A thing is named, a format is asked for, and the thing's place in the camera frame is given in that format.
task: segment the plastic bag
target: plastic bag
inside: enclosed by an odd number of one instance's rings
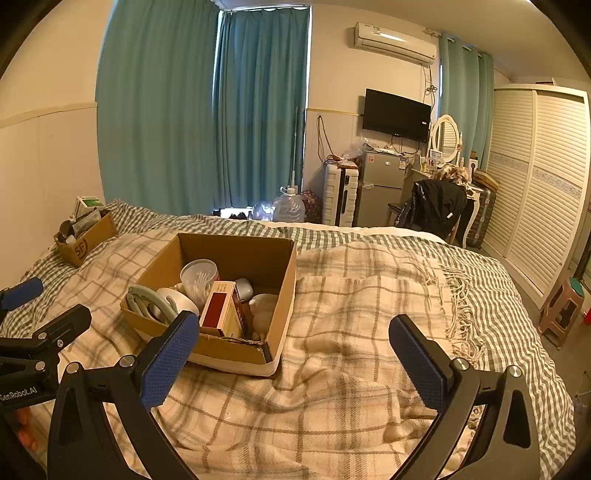
[[[357,167],[361,167],[363,161],[363,146],[368,143],[365,137],[356,137],[349,148],[341,155],[343,160],[350,160],[354,162]]]
[[[252,209],[251,216],[253,220],[266,220],[270,222],[273,220],[274,210],[274,202],[259,202]]]

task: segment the plastic stool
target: plastic stool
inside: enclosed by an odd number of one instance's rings
[[[546,330],[550,330],[556,336],[554,346],[560,349],[582,306],[583,287],[577,279],[568,278],[558,288],[552,300],[544,306],[538,324],[538,333],[543,335]]]

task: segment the mini fridge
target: mini fridge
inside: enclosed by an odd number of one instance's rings
[[[407,166],[414,157],[404,160],[398,155],[365,152],[362,180],[357,193],[356,226],[388,226],[389,203],[402,205],[402,187]]]

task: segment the bed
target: bed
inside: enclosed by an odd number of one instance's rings
[[[297,246],[294,313],[275,375],[187,364],[153,411],[200,478],[390,478],[434,418],[388,345],[387,322],[398,313],[414,316],[428,338],[477,368],[525,371],[541,478],[551,478],[574,449],[572,401],[497,260],[402,229],[177,217],[119,200],[109,208],[119,236],[80,269],[49,249],[25,274],[43,280],[43,295],[10,314],[0,331],[27,337],[66,308],[86,305],[91,328],[62,352],[60,375],[73,360],[106,367],[141,350],[145,343],[120,315],[119,301],[176,232],[283,236]],[[32,408],[41,463],[52,406]],[[107,412],[128,464],[145,474],[115,410]],[[445,472],[458,468],[480,413],[473,412]]]

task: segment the brown suitcase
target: brown suitcase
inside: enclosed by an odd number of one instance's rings
[[[466,246],[480,248],[482,246],[482,241],[484,240],[488,224],[491,221],[492,209],[495,206],[496,193],[484,185],[476,183],[472,184],[472,189],[480,192],[480,208],[478,209],[476,219],[474,220],[474,223],[468,232]],[[456,241],[460,245],[462,244],[462,238],[464,238],[464,232],[466,231],[466,226],[468,225],[470,217],[472,216],[473,209],[474,202],[469,200],[466,208],[464,208],[462,216],[460,217],[460,223],[457,227]]]

